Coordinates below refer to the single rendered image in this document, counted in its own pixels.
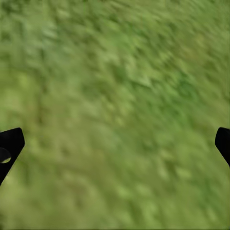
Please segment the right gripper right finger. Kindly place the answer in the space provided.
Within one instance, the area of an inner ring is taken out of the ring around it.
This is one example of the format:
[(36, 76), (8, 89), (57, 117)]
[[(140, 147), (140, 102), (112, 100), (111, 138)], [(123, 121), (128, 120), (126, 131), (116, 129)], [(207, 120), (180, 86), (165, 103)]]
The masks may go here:
[(230, 129), (218, 128), (215, 145), (230, 166)]

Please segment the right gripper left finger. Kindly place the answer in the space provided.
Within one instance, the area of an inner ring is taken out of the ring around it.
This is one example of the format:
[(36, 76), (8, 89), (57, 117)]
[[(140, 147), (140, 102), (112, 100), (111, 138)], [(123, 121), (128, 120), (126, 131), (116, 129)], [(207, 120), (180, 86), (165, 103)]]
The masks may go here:
[(20, 127), (0, 132), (0, 185), (24, 146)]

